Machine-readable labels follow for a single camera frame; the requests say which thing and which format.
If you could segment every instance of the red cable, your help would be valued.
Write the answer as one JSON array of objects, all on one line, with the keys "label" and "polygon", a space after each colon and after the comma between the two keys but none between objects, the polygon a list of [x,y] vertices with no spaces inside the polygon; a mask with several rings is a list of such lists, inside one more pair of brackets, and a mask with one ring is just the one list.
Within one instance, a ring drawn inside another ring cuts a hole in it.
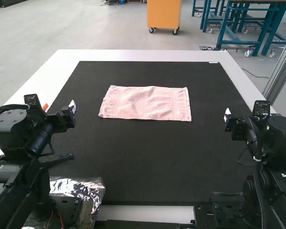
[{"label": "red cable", "polygon": [[51,222],[51,220],[52,220],[52,218],[53,218],[53,210],[51,210],[51,211],[52,211],[52,214],[51,214],[51,217],[50,217],[50,219],[49,219],[49,222],[48,222],[48,225],[47,225],[46,229],[48,229],[49,223]]},{"label": "red cable", "polygon": [[57,209],[57,212],[59,214],[59,218],[61,218],[61,229],[64,229],[61,213],[58,211],[58,209]]}]

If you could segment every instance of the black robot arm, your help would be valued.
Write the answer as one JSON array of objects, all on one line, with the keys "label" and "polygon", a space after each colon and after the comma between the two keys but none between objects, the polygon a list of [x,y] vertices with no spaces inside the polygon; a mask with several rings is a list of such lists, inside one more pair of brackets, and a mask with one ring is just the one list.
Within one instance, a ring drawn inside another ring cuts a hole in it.
[{"label": "black robot arm", "polygon": [[43,219],[55,205],[49,197],[48,165],[38,160],[50,143],[53,133],[67,131],[75,126],[75,104],[63,107],[60,113],[47,115],[36,94],[24,96],[25,105],[0,107],[0,229],[21,229],[30,215]]}]

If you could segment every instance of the table leg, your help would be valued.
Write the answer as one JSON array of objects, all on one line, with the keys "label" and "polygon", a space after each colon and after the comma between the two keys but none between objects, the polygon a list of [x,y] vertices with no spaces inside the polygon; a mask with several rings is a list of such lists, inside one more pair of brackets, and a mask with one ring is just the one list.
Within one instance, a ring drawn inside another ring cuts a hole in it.
[{"label": "table leg", "polygon": [[[233,3],[233,8],[236,8],[237,7],[237,5],[238,5],[238,3]],[[235,17],[235,10],[232,10],[232,12],[231,12],[231,17],[230,17],[230,19],[234,19],[234,17]]]},{"label": "table leg", "polygon": [[272,40],[276,34],[277,28],[280,25],[281,20],[284,16],[285,12],[286,12],[286,2],[282,2],[282,4],[279,7],[279,10],[276,11],[275,18],[273,19],[272,22],[270,22],[270,25],[271,25],[270,33],[267,37],[267,40],[266,40],[265,45],[264,45],[263,50],[262,50],[263,56],[267,55],[267,52],[268,52],[270,45],[271,45],[271,42],[272,42]]},{"label": "table leg", "polygon": [[204,18],[204,29],[202,30],[202,32],[206,32],[206,27],[208,25],[211,3],[212,3],[212,0],[207,0],[207,6],[206,6],[206,12],[205,12],[205,18]]},{"label": "table leg", "polygon": [[221,1],[220,11],[219,11],[219,16],[223,15],[224,7],[225,7],[225,0],[222,0]]},{"label": "table leg", "polygon": [[222,45],[222,42],[223,42],[225,29],[226,29],[227,24],[228,24],[228,19],[229,19],[229,14],[230,14],[230,7],[231,7],[231,2],[228,1],[227,7],[225,9],[225,17],[224,17],[224,20],[223,20],[223,24],[222,24],[220,33],[219,33],[218,38],[217,38],[217,45],[216,45],[216,49],[215,50],[221,50],[221,45]]},{"label": "table leg", "polygon": [[[278,2],[274,3],[274,7],[277,8],[278,6]],[[267,33],[267,31],[269,30],[270,28],[270,25],[271,25],[271,22],[272,22],[272,19],[273,19],[273,16],[275,14],[275,11],[270,11],[269,14],[268,14],[268,17],[265,19],[265,22],[264,22],[264,25],[263,25],[263,28],[262,28],[262,31],[261,33],[259,34],[259,37],[258,37],[258,45],[255,47],[253,53],[252,53],[252,56],[257,56],[258,52],[259,52],[259,49],[260,47],[262,46],[262,42],[265,38],[265,35]]]},{"label": "table leg", "polygon": [[[242,8],[243,7],[243,3],[240,3],[239,4],[239,8]],[[237,28],[237,26],[238,26],[238,22],[239,22],[239,18],[240,18],[240,14],[241,14],[241,10],[237,10],[236,11],[236,17],[235,17],[235,21],[234,21],[234,24],[233,24],[233,27],[232,27],[232,32],[235,32],[236,31],[236,28]]]},{"label": "table leg", "polygon": [[203,11],[203,13],[202,13],[201,23],[200,23],[200,29],[201,29],[201,30],[204,28],[205,12],[206,12],[207,2],[208,2],[208,0],[204,0],[204,11]]},{"label": "table leg", "polygon": [[220,2],[220,0],[217,0],[216,8],[215,8],[215,11],[214,11],[214,14],[215,14],[216,16],[217,16],[217,13],[218,13],[219,2]]},{"label": "table leg", "polygon": [[193,2],[192,17],[195,16],[195,7],[196,7],[196,0],[194,0],[194,2]]},{"label": "table leg", "polygon": [[[245,4],[245,8],[249,8],[250,6],[250,3],[246,3]],[[247,10],[243,10],[243,13],[242,13],[242,18],[240,20],[240,23],[239,23],[239,26],[238,26],[238,32],[242,32],[243,30],[243,27],[244,27],[244,23],[245,23],[245,19],[246,19],[246,16],[247,16],[247,13],[248,11]]]}]

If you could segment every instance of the orange cabinet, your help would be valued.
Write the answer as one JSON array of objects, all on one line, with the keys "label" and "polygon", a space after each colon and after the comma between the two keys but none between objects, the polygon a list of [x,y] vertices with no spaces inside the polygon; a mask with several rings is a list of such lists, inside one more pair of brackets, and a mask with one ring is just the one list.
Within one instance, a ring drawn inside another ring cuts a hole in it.
[{"label": "orange cabinet", "polygon": [[180,24],[182,0],[148,0],[147,26],[153,33],[155,28],[174,29],[177,34]]}]

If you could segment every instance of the blue metal frame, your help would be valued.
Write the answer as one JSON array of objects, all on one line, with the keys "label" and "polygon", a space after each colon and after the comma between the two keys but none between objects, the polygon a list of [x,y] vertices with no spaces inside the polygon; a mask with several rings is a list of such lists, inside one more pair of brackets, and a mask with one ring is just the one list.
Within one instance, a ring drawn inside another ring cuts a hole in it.
[{"label": "blue metal frame", "polygon": [[[286,12],[286,1],[280,3],[280,11],[278,11],[276,13],[276,15],[275,15],[275,17],[274,17],[274,19],[272,21],[269,35],[268,35],[267,40],[265,42],[265,45],[264,45],[264,47],[262,49],[262,53],[261,54],[263,56],[267,55],[267,52],[268,52],[268,50],[269,50],[269,48],[270,48],[270,46],[272,44],[286,44],[286,37],[284,37],[281,34],[279,34],[278,32],[276,32],[278,26],[281,23],[281,20],[282,20],[282,18],[284,16],[285,12]],[[273,41],[274,37],[279,38],[281,41],[274,42]]]},{"label": "blue metal frame", "polygon": [[[218,39],[217,39],[216,50],[220,50],[223,44],[254,45],[255,49],[254,49],[252,55],[257,56],[259,49],[262,45],[262,42],[265,38],[265,35],[270,30],[270,25],[273,24],[272,19],[274,18],[275,13],[279,12],[279,10],[280,10],[280,8],[278,7],[279,6],[278,2],[268,2],[268,3],[267,2],[261,2],[261,3],[271,4],[271,7],[269,7],[268,9],[264,9],[264,8],[249,9],[250,2],[246,2],[244,4],[243,2],[240,3],[240,2],[236,2],[236,1],[228,1],[227,7],[225,10],[224,19],[222,21],[216,21],[215,22],[215,23],[219,22],[222,25]],[[253,19],[253,18],[250,18],[251,20],[246,20],[248,10],[267,11],[268,12],[267,17],[265,18],[264,21],[263,20],[255,21],[256,19]],[[212,19],[216,18],[216,15],[214,15],[213,13],[210,12],[209,14],[211,16],[211,19],[208,19],[205,16],[204,27],[209,22],[214,22]],[[239,24],[241,15],[242,15],[242,18],[241,18],[240,27],[239,27],[240,31],[242,30],[244,23],[246,23],[247,21],[250,21],[251,23],[256,22],[258,24],[263,25],[262,31],[261,31],[257,41],[242,41],[235,35],[235,31],[237,29],[237,25]],[[229,24],[233,25],[232,29],[228,28]],[[223,40],[225,32],[231,37],[231,39],[232,39],[231,41]]]},{"label": "blue metal frame", "polygon": [[[216,6],[215,6],[215,7],[210,7],[211,10],[214,10],[215,15],[217,15],[217,13],[218,13],[219,2],[220,2],[220,0],[217,0]],[[202,6],[196,7],[196,0],[194,0],[194,1],[193,1],[192,17],[195,16],[195,12],[196,12],[196,11],[198,11],[198,10],[203,10],[203,9],[204,9],[204,7],[202,7]]]}]

